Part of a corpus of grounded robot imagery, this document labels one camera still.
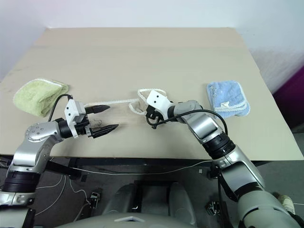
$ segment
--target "dark floor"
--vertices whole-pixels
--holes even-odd
[[[304,133],[295,135],[300,149],[304,149]],[[66,163],[67,159],[54,159],[58,163]],[[83,167],[84,169],[98,171],[98,167]],[[146,172],[143,167],[137,166],[103,166],[103,169],[120,171],[120,172]],[[173,167],[153,167],[150,171],[162,172],[174,169]],[[101,174],[88,174],[86,182],[73,181],[75,190],[84,189],[87,194],[92,190],[102,188],[102,199],[95,210],[94,215],[100,215],[109,201],[110,197],[123,185],[133,183],[140,180],[156,180],[156,181],[178,181],[182,183],[188,192],[190,200],[193,204],[198,220],[198,226],[202,228],[219,227],[216,217],[209,216],[205,211],[205,205],[210,200],[217,200],[217,181],[206,178],[207,168],[203,168],[199,173],[200,167],[193,167],[182,171],[164,174],[164,175],[124,175],[124,176],[108,176]],[[262,176],[266,181],[266,190],[269,192],[277,191],[282,194],[289,195],[294,203],[304,203],[304,161],[274,161],[269,164],[258,167]],[[6,175],[5,169],[0,169],[0,185],[3,183]],[[39,183],[39,186],[49,186],[56,184],[60,180],[61,175],[45,172]],[[52,228],[61,224],[72,222],[84,203],[84,194],[73,193],[66,180],[66,186],[63,195],[58,202],[46,212],[36,216],[35,224],[44,225]],[[37,197],[32,208],[37,212],[48,207],[61,192],[64,181],[54,188],[45,188],[37,190]],[[236,203],[228,200],[224,196],[224,200],[228,203],[229,215],[232,222],[237,223]],[[304,205],[295,205],[296,213],[304,218]]]

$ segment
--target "wire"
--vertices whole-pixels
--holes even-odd
[[[10,170],[10,166],[12,165],[12,163],[9,165],[8,171],[6,172],[6,177],[8,177],[9,174],[9,170]]]
[[[9,167],[8,166],[0,166],[0,169],[5,169],[5,170],[8,170]]]
[[[172,121],[172,120],[176,120],[176,119],[178,119],[178,118],[180,118],[180,117],[182,117],[184,115],[188,115],[188,114],[191,114],[191,113],[211,113],[211,114],[216,115],[221,120],[221,122],[223,123],[224,128],[225,128],[225,133],[226,133],[226,135],[228,135],[227,124],[226,124],[225,120],[223,119],[223,117],[221,117],[220,114],[218,114],[218,113],[216,113],[214,111],[211,111],[211,110],[207,110],[207,109],[192,110],[192,111],[189,111],[189,112],[185,112],[185,113],[176,115],[174,117],[171,117],[171,118],[169,118],[167,120],[163,120],[163,121],[158,122],[158,123],[151,123],[150,120],[149,120],[149,117],[146,117],[146,119],[147,119],[147,122],[148,122],[149,125],[151,125],[151,126],[158,126],[160,124],[164,124],[166,122],[169,122],[169,121]]]
[[[83,208],[84,208],[86,205],[90,205],[90,203],[86,203],[86,204],[84,204],[84,205],[81,207],[79,213],[76,215],[76,218],[73,220],[73,222],[76,222],[76,221],[77,221],[77,219],[79,218],[79,216],[80,216],[80,214],[81,214]]]
[[[35,214],[35,216],[40,215],[41,213],[43,213],[43,212],[45,212],[46,210],[50,209],[50,208],[59,200],[59,198],[61,197],[61,195],[62,195],[62,193],[63,193],[63,190],[65,189],[66,181],[67,181],[67,177],[65,176],[65,182],[64,182],[64,184],[63,184],[62,190],[61,190],[59,196],[57,197],[57,199],[56,199],[50,206],[48,206],[48,207],[45,208],[44,210],[40,211],[39,213]]]
[[[196,165],[199,165],[199,164],[202,164],[202,163],[205,163],[205,162],[210,162],[210,160],[208,161],[201,161],[199,163],[196,163],[194,165],[191,165],[191,166],[187,166],[187,167],[182,167],[182,168],[179,168],[179,169],[176,169],[176,170],[171,170],[171,171],[167,171],[167,172],[156,172],[156,173],[107,173],[107,172],[94,172],[94,171],[90,171],[90,170],[83,170],[83,169],[79,169],[79,168],[73,168],[71,167],[72,169],[75,169],[75,170],[81,170],[81,171],[85,171],[85,172],[90,172],[90,173],[96,173],[96,174],[104,174],[104,175],[113,175],[113,176],[119,176],[119,175],[159,175],[159,174],[167,174],[167,173],[171,173],[171,172],[177,172],[177,171],[180,171],[180,170],[184,170],[184,169],[188,169],[188,168],[191,168],[191,167],[194,167]]]
[[[59,95],[59,97],[57,97],[56,101],[54,102],[52,111],[51,111],[51,113],[49,115],[49,118],[48,118],[48,122],[51,121],[51,119],[53,117],[53,114],[54,114],[54,111],[55,111],[55,108],[56,108],[56,105],[57,105],[58,101],[60,100],[60,98],[62,98],[63,96],[67,96],[68,99],[72,98],[72,96],[70,94],[61,94],[61,95]]]
[[[71,189],[72,189],[72,191],[73,191],[74,193],[79,193],[79,192],[83,191],[84,194],[85,194],[85,200],[87,201],[87,203],[91,204],[90,201],[87,200],[87,196],[86,196],[86,191],[85,191],[85,190],[83,190],[83,189],[78,190],[78,191],[75,191],[75,190],[74,190],[74,188],[73,188],[73,186],[72,186],[72,181],[71,181],[71,179],[70,179],[70,186],[71,186]]]
[[[112,173],[125,173],[125,172],[119,172],[119,171],[114,171],[114,170],[108,170],[108,169],[103,169],[103,168],[97,168],[99,171],[106,171],[106,172],[112,172]]]
[[[39,187],[39,188],[36,188],[36,189],[45,189],[45,188],[53,188],[53,187],[56,187],[58,184],[60,184],[60,183],[61,183],[62,178],[63,178],[63,175],[61,175],[60,180],[59,180],[59,181],[58,181],[58,183],[57,183],[57,184],[55,184],[55,185],[52,185],[52,186],[44,186],[44,187]]]
[[[2,162],[3,162],[3,161],[0,161],[0,165],[1,165],[2,167],[9,167],[9,165],[3,165]]]
[[[224,213],[223,213],[223,206],[222,206],[223,199],[222,199],[222,189],[220,187],[219,177],[218,177],[218,193],[219,193],[218,199],[219,199],[219,210],[220,210],[220,227],[224,228],[224,220],[223,220]]]

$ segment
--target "table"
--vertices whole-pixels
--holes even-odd
[[[194,99],[207,109],[207,83],[237,80],[251,112],[227,119],[230,138],[251,160],[303,159],[252,56],[231,28],[46,30],[0,84],[1,154],[13,154],[27,127],[47,120],[12,103],[15,92],[38,77],[69,84],[69,93],[84,103],[131,99],[139,88],[161,88],[172,101]],[[65,105],[64,99],[58,103],[54,118],[64,117]],[[65,140],[51,156],[210,159],[186,125],[153,130],[127,105],[120,109],[115,112],[114,105],[94,117],[103,124],[118,123],[116,130],[97,139]]]

